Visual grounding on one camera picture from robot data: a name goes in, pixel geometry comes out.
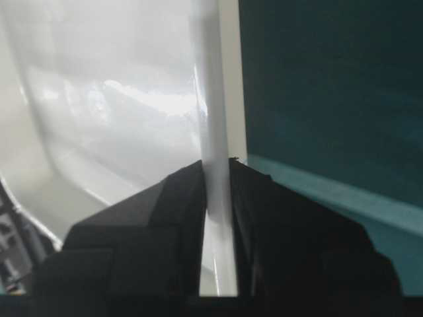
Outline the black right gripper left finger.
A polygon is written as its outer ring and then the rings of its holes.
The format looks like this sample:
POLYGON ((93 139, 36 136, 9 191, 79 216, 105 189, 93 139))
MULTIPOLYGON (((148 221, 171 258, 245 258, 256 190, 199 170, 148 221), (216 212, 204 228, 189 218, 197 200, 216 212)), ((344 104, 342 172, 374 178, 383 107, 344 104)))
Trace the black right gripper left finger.
POLYGON ((200 292, 201 162, 74 224, 35 275, 33 316, 177 316, 200 292))

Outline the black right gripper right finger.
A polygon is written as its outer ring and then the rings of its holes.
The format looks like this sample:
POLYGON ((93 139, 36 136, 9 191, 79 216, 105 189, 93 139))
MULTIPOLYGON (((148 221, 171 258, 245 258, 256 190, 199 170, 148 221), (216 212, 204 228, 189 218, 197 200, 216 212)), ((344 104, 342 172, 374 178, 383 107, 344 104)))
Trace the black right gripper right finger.
POLYGON ((265 316, 402 316, 389 258, 359 223, 229 160, 239 292, 265 316))

